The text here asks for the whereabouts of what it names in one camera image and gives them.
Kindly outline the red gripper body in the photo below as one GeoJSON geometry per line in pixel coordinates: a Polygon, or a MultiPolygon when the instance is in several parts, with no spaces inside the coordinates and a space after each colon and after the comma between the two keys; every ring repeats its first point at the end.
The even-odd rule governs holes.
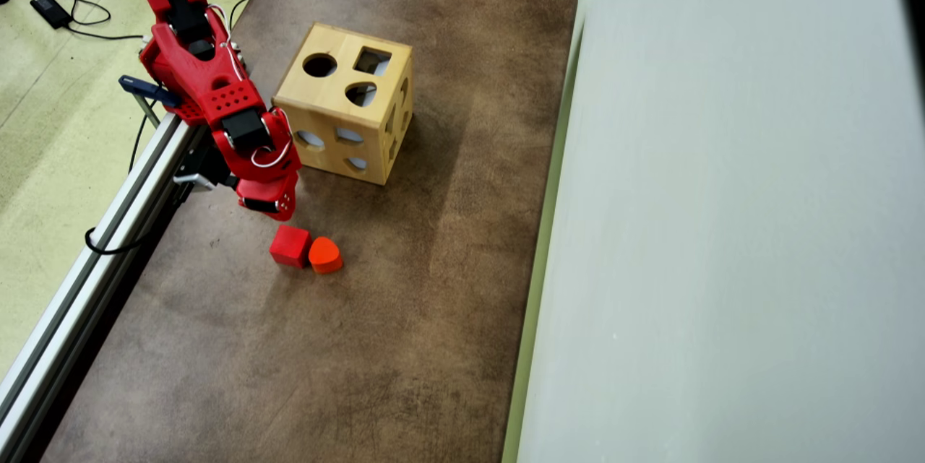
{"type": "Polygon", "coordinates": [[[287,222],[296,209],[297,182],[298,171],[294,170],[270,182],[238,180],[235,192],[242,207],[287,222]]]}

